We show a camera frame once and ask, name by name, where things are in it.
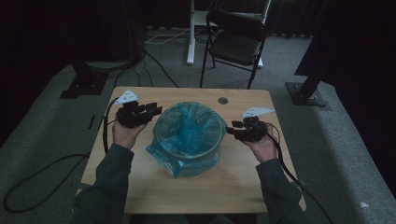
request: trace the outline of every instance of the forearm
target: forearm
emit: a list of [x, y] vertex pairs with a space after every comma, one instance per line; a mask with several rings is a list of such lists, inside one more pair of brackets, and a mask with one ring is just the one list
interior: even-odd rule
[[95, 183], [73, 201], [72, 223], [121, 223], [134, 153], [113, 144], [96, 168]]
[[256, 167], [262, 183], [262, 197], [267, 205], [270, 223], [308, 223], [298, 202], [301, 192], [289, 183], [278, 159]]

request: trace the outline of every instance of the wooden tabletop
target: wooden tabletop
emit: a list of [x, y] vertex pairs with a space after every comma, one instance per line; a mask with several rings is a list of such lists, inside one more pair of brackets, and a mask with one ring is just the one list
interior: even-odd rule
[[[224, 90], [190, 88], [145, 88], [117, 87], [111, 100], [131, 90], [139, 96], [139, 104], [157, 102], [166, 108], [180, 102], [198, 102], [216, 111], [229, 126], [232, 120], [242, 120], [241, 114], [252, 106], [274, 107], [268, 91]], [[219, 103], [219, 98], [228, 99], [228, 104]], [[121, 105], [113, 105], [110, 119]], [[129, 190], [125, 206], [128, 214], [227, 214], [267, 212], [262, 200], [260, 180], [255, 166], [259, 162], [251, 150], [226, 134], [220, 144], [220, 161], [214, 168], [194, 177], [174, 179], [146, 151], [151, 144], [152, 129], [156, 116], [139, 135], [133, 152], [132, 172], [129, 175]], [[283, 138], [276, 112], [259, 116], [260, 120], [273, 123], [280, 131], [280, 145], [284, 162], [295, 175], [290, 154]], [[108, 127], [108, 144], [111, 145], [111, 127]], [[104, 158], [102, 140], [103, 125], [96, 137], [93, 150], [81, 179], [83, 184], [93, 184], [95, 169]], [[304, 198], [300, 206], [305, 210]]]

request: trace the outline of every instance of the person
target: person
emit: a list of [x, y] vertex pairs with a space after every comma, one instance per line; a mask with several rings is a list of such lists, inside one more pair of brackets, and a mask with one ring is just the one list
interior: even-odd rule
[[[137, 136], [147, 124], [130, 129], [115, 121], [113, 144], [105, 158], [96, 168], [95, 183], [84, 189], [72, 203], [74, 211], [71, 223], [121, 223], [128, 192], [128, 175], [134, 153], [131, 149]], [[267, 125], [268, 133], [274, 136], [273, 127]], [[265, 136], [259, 142], [243, 142], [250, 147], [262, 184], [262, 197], [267, 205], [270, 223], [308, 223], [298, 202], [301, 192], [283, 173], [276, 156], [274, 142]]]

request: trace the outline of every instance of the blue trash bag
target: blue trash bag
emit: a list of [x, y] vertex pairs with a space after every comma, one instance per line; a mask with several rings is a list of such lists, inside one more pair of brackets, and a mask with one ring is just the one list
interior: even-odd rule
[[212, 109], [183, 102], [166, 109], [146, 150], [174, 178], [195, 176], [219, 163], [227, 123]]

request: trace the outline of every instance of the chair backrest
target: chair backrest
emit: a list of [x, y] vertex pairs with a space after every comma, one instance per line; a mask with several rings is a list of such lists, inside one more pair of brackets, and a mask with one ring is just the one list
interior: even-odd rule
[[261, 21], [231, 12], [211, 10], [206, 14], [206, 25], [215, 23], [221, 30], [263, 41], [267, 31]]

